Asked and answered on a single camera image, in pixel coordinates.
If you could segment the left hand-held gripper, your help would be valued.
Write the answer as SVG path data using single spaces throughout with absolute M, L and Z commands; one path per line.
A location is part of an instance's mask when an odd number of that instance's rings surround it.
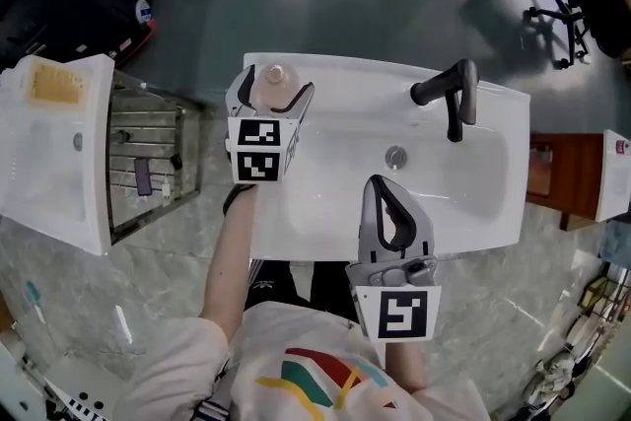
M 234 183 L 281 182 L 294 158 L 301 123 L 315 93 L 304 85 L 283 108 L 272 107 L 273 117 L 256 116 L 250 102 L 255 66 L 249 65 L 234 79 L 225 95 L 228 144 Z

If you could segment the white t-shirt with colour print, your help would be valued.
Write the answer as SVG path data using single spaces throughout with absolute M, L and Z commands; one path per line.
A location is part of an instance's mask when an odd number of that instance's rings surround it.
M 358 324 L 274 302 L 229 341 L 200 317 L 166 321 L 113 421 L 491 421 L 470 380 L 406 391 Z

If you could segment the white square sink basin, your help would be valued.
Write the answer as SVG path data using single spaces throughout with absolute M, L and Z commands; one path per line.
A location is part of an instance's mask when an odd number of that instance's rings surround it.
M 31 104 L 31 61 L 0 72 L 0 215 L 93 255 L 111 249 L 105 149 L 114 62 L 104 54 L 66 64 L 90 75 L 81 109 Z M 83 150 L 73 136 L 83 134 Z

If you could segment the person's right forearm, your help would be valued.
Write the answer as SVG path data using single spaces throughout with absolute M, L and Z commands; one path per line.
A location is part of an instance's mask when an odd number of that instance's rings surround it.
M 386 373 L 408 393 L 428 386 L 421 350 L 416 342 L 386 344 Z

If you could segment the teal and white toothbrush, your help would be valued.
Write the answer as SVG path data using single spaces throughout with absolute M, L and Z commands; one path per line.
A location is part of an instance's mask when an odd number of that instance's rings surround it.
M 28 298 L 28 300 L 30 301 L 30 303 L 32 304 L 35 313 L 39 319 L 39 321 L 42 324 L 46 324 L 46 320 L 43 314 L 43 310 L 42 307 L 40 305 L 40 294 L 39 291 L 37 290 L 36 286 L 34 283 L 32 283 L 30 280 L 28 280 L 26 282 L 26 288 L 25 288 L 25 292 L 26 292 L 26 296 Z

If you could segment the person's black trousers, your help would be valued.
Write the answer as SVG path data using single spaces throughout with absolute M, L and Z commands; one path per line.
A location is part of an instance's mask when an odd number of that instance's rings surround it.
M 358 323 L 345 261 L 292 265 L 284 260 L 256 260 L 250 269 L 245 310 L 273 302 L 311 309 Z

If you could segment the purple phone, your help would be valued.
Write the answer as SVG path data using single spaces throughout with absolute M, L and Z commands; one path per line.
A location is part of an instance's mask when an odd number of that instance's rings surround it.
M 136 158 L 133 161 L 137 194 L 139 196 L 151 196 L 153 193 L 149 161 L 145 158 Z

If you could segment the brown wooden vanity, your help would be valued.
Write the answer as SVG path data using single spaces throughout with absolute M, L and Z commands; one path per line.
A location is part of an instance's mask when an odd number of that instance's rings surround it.
M 603 160 L 602 133 L 532 133 L 526 201 L 560 212 L 564 232 L 594 224 Z

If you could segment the white rectangular sink basin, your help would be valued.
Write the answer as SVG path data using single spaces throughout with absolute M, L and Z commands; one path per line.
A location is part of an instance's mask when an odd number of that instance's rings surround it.
M 487 81 L 477 88 L 476 123 L 448 139 L 443 100 L 410 98 L 431 69 L 361 58 L 251 52 L 245 65 L 291 65 L 315 85 L 285 179 L 256 199 L 252 253 L 290 261 L 352 261 L 363 189 L 371 175 L 406 188 L 431 219 L 435 252 L 509 246 L 520 237 L 529 144 L 527 94 Z M 386 150 L 407 152 L 393 171 Z

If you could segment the pink soap bottle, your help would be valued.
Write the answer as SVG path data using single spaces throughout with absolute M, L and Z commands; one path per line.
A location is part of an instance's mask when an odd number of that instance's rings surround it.
M 296 70 L 287 63 L 273 63 L 260 70 L 252 85 L 250 102 L 257 109 L 286 107 L 300 90 Z

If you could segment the black faucet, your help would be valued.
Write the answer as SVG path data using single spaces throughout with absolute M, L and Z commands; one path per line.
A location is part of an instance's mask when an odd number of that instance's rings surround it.
M 433 78 L 413 84 L 410 98 L 419 106 L 443 98 L 448 111 L 447 136 L 457 143 L 463 137 L 462 126 L 476 123 L 478 84 L 476 64 L 470 59 L 461 59 Z

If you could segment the person's left forearm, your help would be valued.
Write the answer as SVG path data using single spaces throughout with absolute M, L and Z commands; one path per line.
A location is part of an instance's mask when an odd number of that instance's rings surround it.
M 256 196 L 254 186 L 232 199 L 206 278 L 200 316 L 216 323 L 228 341 L 243 320 Z

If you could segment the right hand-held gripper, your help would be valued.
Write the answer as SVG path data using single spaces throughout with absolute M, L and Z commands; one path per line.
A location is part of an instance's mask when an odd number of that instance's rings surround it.
M 358 239 L 358 261 L 377 262 L 346 267 L 365 336 L 432 339 L 442 287 L 434 280 L 434 231 L 424 208 L 403 186 L 372 175 L 364 187 Z M 393 257 L 400 260 L 386 261 Z

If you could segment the small white vanity top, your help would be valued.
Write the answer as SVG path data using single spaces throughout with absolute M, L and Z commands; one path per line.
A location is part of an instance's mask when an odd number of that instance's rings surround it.
M 603 131 L 597 222 L 625 214 L 631 202 L 631 156 L 615 153 L 615 141 L 618 139 L 626 138 L 610 129 Z

